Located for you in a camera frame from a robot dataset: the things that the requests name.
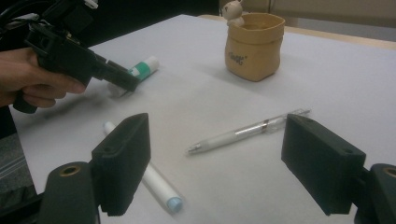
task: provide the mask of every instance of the logo on pot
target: logo on pot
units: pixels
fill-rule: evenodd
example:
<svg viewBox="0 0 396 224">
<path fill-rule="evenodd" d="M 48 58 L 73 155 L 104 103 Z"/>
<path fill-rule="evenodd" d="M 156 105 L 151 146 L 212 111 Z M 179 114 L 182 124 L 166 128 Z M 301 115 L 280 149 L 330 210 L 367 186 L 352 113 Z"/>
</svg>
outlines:
<svg viewBox="0 0 396 224">
<path fill-rule="evenodd" d="M 229 52 L 228 56 L 230 57 L 231 60 L 235 61 L 239 65 L 244 64 L 244 60 L 248 58 L 248 56 L 234 55 L 233 52 Z"/>
</svg>

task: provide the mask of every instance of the light blue marker end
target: light blue marker end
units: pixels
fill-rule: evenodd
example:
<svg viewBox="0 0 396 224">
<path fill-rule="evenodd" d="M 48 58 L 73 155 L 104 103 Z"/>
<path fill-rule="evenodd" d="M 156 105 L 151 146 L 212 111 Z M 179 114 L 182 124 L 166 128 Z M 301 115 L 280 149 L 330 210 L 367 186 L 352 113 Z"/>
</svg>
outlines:
<svg viewBox="0 0 396 224">
<path fill-rule="evenodd" d="M 180 211 L 181 206 L 183 205 L 183 202 L 181 201 L 180 198 L 178 197 L 173 197 L 171 199 L 168 200 L 168 202 L 166 203 L 166 205 L 168 206 L 168 208 L 173 212 L 176 213 L 178 211 Z"/>
</svg>

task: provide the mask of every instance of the white table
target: white table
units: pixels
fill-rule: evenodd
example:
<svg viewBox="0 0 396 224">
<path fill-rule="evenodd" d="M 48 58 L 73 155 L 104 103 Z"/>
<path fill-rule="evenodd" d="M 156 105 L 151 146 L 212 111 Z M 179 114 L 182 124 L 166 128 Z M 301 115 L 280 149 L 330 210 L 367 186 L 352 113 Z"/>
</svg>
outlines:
<svg viewBox="0 0 396 224">
<path fill-rule="evenodd" d="M 168 214 L 141 185 L 123 217 L 110 223 L 353 223 L 351 214 L 326 217 L 280 159 L 283 131 L 254 136 L 207 153 L 185 148 L 219 133 L 291 110 L 311 108 L 316 120 L 367 154 L 396 163 L 396 50 L 285 33 L 275 75 L 249 82 L 227 71 L 227 26 L 177 16 L 92 49 L 125 67 L 156 56 L 159 70 L 128 97 L 109 96 L 93 80 L 33 115 L 12 111 L 38 192 L 48 173 L 89 161 L 105 137 L 102 125 L 147 112 L 152 163 L 184 199 Z"/>
</svg>

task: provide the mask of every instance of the figurine head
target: figurine head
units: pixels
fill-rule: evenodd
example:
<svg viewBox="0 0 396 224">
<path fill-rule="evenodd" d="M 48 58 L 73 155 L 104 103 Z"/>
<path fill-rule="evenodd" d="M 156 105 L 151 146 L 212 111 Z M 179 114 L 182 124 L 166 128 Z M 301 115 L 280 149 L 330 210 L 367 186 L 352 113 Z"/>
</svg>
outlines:
<svg viewBox="0 0 396 224">
<path fill-rule="evenodd" d="M 237 19 L 242 16 L 242 3 L 243 0 L 235 0 L 232 2 L 227 3 L 222 9 L 221 13 L 224 19 L 227 21 Z"/>
</svg>

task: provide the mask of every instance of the white pen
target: white pen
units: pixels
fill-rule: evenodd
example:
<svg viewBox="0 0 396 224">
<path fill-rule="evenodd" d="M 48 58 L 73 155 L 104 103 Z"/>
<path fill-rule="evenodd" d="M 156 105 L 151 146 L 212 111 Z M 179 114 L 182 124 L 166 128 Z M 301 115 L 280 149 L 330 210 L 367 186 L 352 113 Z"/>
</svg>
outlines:
<svg viewBox="0 0 396 224">
<path fill-rule="evenodd" d="M 289 112 L 288 114 L 306 116 L 310 111 L 311 110 L 309 109 L 297 109 Z M 254 123 L 240 129 L 236 129 L 206 140 L 202 140 L 201 142 L 189 147 L 187 149 L 187 152 L 189 154 L 204 152 L 215 147 L 222 147 L 224 145 L 240 141 L 258 133 L 273 133 L 285 127 L 288 114 L 280 115 L 271 119 L 266 119 L 264 121 Z"/>
<path fill-rule="evenodd" d="M 111 122 L 104 124 L 105 133 L 111 133 L 116 126 Z M 154 197 L 160 201 L 170 212 L 180 211 L 183 202 L 175 190 L 161 177 L 160 174 L 149 163 L 143 175 L 143 183 L 150 190 Z"/>
</svg>

